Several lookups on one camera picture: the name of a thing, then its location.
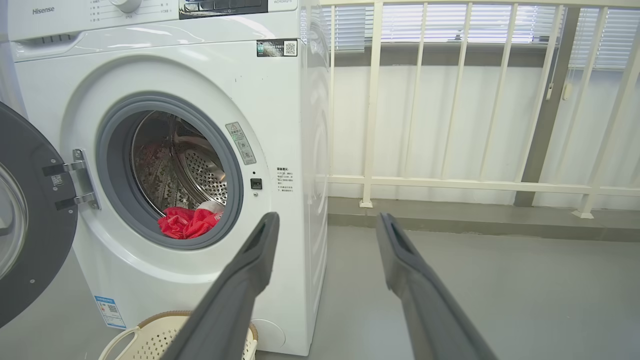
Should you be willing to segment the grey structural post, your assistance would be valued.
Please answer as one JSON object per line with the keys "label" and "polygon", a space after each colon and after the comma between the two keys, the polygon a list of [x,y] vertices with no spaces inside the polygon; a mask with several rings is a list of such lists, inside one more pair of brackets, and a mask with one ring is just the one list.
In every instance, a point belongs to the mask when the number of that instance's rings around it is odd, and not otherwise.
{"label": "grey structural post", "polygon": [[578,32],[580,6],[558,6],[551,24],[545,62],[530,130],[525,138],[523,159],[515,180],[524,185],[539,185],[557,121],[563,87]]}

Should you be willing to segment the white control dial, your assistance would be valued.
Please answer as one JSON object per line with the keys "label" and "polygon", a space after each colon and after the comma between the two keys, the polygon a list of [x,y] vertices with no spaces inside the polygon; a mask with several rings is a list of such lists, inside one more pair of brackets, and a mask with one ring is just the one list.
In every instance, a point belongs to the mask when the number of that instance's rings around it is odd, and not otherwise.
{"label": "white control dial", "polygon": [[119,11],[130,14],[134,13],[141,7],[142,0],[108,0],[110,4],[115,6]]}

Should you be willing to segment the blue energy label sticker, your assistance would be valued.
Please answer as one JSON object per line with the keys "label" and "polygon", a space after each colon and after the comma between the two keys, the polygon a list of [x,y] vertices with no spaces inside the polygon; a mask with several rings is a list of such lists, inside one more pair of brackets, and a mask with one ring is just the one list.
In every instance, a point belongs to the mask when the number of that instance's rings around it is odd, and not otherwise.
{"label": "blue energy label sticker", "polygon": [[114,299],[102,296],[94,296],[94,300],[98,305],[103,321],[106,326],[119,330],[126,330],[127,326],[122,319],[121,313],[115,303]]}

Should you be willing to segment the black round washer door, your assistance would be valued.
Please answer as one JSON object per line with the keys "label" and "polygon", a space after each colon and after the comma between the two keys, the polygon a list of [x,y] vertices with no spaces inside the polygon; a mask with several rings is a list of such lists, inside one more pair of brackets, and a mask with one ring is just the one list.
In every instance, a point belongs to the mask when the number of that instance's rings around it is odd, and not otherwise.
{"label": "black round washer door", "polygon": [[24,312],[66,262],[77,207],[58,209],[76,191],[70,175],[54,183],[64,160],[46,137],[0,102],[0,328]]}

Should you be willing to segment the white window blind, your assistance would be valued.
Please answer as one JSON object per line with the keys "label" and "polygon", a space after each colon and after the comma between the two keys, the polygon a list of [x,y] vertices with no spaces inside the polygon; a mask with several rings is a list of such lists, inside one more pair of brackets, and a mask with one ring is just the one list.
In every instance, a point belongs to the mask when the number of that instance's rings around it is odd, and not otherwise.
{"label": "white window blind", "polygon": [[[600,10],[583,7],[574,35],[569,67],[583,69],[588,61]],[[608,9],[593,64],[594,70],[622,71],[640,25],[640,9]]]}
{"label": "white window blind", "polygon": [[466,23],[466,4],[385,4],[382,7],[382,43],[505,43],[510,23],[514,44],[548,43],[553,29],[555,6],[518,5],[515,19],[512,7],[499,4],[471,5]]}
{"label": "white window blind", "polygon": [[336,52],[362,53],[368,35],[366,6],[323,6],[326,37]]}

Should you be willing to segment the grey warning sticker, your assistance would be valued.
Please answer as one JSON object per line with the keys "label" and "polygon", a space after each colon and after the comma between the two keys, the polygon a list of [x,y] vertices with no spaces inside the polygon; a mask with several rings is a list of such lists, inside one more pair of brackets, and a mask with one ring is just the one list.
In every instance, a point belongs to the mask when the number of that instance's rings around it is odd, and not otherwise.
{"label": "grey warning sticker", "polygon": [[254,155],[253,149],[251,148],[249,140],[247,139],[240,123],[238,123],[237,121],[234,121],[233,123],[227,123],[225,125],[225,128],[230,133],[230,136],[237,147],[243,164],[245,164],[246,166],[256,164],[257,160]]}

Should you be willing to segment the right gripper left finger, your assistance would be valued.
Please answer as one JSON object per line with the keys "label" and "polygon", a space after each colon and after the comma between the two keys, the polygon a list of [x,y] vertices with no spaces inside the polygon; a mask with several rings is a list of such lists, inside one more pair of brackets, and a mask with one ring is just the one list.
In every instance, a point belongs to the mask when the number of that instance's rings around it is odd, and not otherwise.
{"label": "right gripper left finger", "polygon": [[258,221],[161,360],[242,360],[256,297],[270,283],[280,217]]}

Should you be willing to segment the dark QR code sticker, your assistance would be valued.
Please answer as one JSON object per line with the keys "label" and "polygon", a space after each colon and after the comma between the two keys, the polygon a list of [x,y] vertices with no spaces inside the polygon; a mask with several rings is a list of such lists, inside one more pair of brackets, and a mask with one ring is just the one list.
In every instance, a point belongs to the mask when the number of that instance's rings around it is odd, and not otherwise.
{"label": "dark QR code sticker", "polygon": [[260,58],[297,57],[298,39],[259,39],[256,56]]}

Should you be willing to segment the black washing machine control panel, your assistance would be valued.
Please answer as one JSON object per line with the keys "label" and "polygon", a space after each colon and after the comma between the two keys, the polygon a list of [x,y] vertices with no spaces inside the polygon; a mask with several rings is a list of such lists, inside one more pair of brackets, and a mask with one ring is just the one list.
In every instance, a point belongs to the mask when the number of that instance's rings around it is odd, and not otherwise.
{"label": "black washing machine control panel", "polygon": [[179,0],[179,19],[214,18],[268,12],[268,0]]}

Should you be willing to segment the grey rubber door gasket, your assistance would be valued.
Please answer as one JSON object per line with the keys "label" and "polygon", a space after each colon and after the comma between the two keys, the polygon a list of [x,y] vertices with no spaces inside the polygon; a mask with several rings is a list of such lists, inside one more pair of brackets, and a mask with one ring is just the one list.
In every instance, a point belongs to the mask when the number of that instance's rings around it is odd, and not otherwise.
{"label": "grey rubber door gasket", "polygon": [[[144,112],[161,111],[180,117],[201,132],[213,146],[226,175],[227,201],[218,224],[192,239],[164,235],[158,219],[164,217],[146,201],[131,168],[132,138]],[[103,191],[115,212],[138,235],[162,248],[192,251],[221,242],[233,230],[243,208],[243,174],[240,160],[226,133],[192,103],[165,93],[138,93],[124,98],[106,113],[99,127],[96,164]]]}

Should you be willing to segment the cream perforated laundry basket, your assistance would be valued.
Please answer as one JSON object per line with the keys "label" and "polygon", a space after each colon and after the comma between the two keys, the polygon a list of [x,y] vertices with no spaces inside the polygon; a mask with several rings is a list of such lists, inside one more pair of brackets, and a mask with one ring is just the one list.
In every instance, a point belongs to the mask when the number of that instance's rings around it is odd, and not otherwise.
{"label": "cream perforated laundry basket", "polygon": [[205,300],[192,311],[158,313],[113,338],[99,360],[130,334],[115,360],[255,360],[259,337],[249,321],[252,304],[224,310]]}

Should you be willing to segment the round white filter cover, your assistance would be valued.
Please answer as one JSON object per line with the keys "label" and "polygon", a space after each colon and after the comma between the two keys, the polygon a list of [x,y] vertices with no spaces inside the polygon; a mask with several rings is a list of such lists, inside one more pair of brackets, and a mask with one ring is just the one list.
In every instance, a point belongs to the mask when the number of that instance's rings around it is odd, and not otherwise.
{"label": "round white filter cover", "polygon": [[251,325],[255,328],[258,339],[257,349],[268,353],[279,353],[286,342],[284,331],[274,322],[267,319],[252,319]]}

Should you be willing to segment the red and white garment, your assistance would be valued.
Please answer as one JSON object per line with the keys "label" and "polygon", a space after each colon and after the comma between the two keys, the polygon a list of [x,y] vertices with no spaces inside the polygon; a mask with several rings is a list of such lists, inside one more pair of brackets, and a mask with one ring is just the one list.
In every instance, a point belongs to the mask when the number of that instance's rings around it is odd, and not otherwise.
{"label": "red and white garment", "polygon": [[169,207],[157,224],[160,232],[171,239],[195,239],[210,232],[221,221],[224,210],[215,201],[202,202],[196,209]]}

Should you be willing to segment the white front-load washing machine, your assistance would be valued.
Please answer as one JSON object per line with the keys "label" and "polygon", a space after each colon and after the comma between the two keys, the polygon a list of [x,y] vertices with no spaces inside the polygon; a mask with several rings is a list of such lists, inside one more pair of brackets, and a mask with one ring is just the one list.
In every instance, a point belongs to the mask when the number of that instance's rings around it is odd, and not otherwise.
{"label": "white front-load washing machine", "polygon": [[[0,102],[50,141],[64,163],[86,151],[101,209],[76,205],[57,276],[0,328],[0,360],[98,360],[108,342],[158,313],[194,310],[258,221],[279,215],[270,282],[252,319],[279,326],[279,353],[307,356],[327,265],[329,55],[319,0],[268,0],[267,13],[180,19],[179,0],[0,0]],[[298,39],[297,57],[257,57],[256,41]],[[206,112],[240,161],[242,210],[219,243],[169,249],[137,234],[98,174],[99,128],[114,105],[162,93]],[[230,133],[238,122],[256,164]],[[251,189],[250,179],[263,189]],[[115,301],[107,326],[94,296]]]}

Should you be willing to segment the metal door hinge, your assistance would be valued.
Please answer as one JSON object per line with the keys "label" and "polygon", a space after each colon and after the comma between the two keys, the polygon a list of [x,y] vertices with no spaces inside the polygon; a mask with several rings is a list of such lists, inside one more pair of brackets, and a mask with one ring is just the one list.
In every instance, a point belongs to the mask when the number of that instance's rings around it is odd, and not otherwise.
{"label": "metal door hinge", "polygon": [[43,175],[52,180],[53,191],[68,185],[73,186],[75,192],[73,197],[56,201],[55,209],[71,210],[72,207],[85,204],[89,208],[100,210],[102,207],[94,187],[86,151],[83,148],[74,148],[71,154],[72,162],[57,163],[55,159],[51,159],[52,164],[42,168]]}

